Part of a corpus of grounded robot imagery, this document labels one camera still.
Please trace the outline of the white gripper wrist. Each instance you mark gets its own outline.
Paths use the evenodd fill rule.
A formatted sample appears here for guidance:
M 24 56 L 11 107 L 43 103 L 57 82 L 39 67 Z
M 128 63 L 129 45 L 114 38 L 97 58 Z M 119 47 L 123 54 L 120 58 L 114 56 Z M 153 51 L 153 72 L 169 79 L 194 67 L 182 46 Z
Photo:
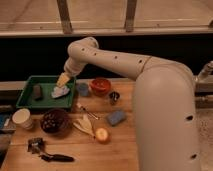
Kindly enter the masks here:
M 70 80 L 70 77 L 78 76 L 84 67 L 84 63 L 76 61 L 73 58 L 68 58 L 64 64 L 65 73 L 60 74 L 56 86 L 63 87 Z

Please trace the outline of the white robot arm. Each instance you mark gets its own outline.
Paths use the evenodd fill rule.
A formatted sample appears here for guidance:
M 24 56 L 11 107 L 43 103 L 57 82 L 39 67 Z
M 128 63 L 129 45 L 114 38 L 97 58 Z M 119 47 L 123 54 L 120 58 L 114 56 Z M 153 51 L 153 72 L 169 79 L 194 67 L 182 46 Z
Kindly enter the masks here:
M 57 84 L 86 64 L 135 81 L 132 106 L 139 171 L 201 171 L 195 79 L 184 64 L 148 55 L 106 51 L 93 37 L 69 44 Z

